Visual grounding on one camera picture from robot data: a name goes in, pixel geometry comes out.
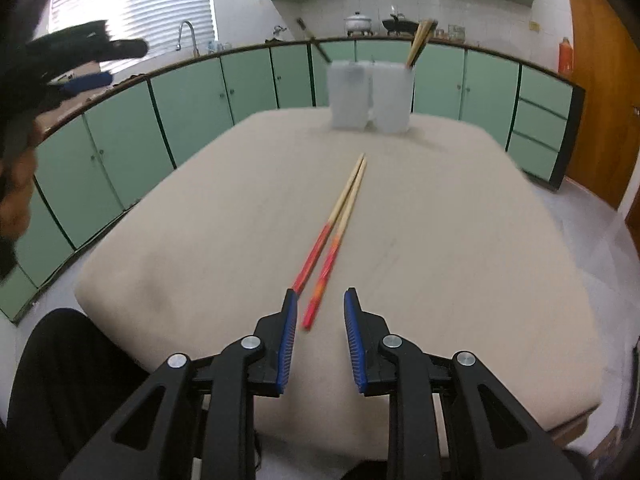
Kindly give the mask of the person's left hand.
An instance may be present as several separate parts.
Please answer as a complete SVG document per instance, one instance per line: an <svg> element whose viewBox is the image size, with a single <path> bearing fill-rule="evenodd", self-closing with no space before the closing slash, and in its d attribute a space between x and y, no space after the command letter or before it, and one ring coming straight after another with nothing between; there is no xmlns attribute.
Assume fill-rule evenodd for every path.
<svg viewBox="0 0 640 480"><path fill-rule="evenodd" d="M41 129L32 123L26 150L14 160L9 189L1 201L1 236L15 242L27 230L30 221L30 201L34 194L34 175L37 170L36 147L41 140Z"/></svg>

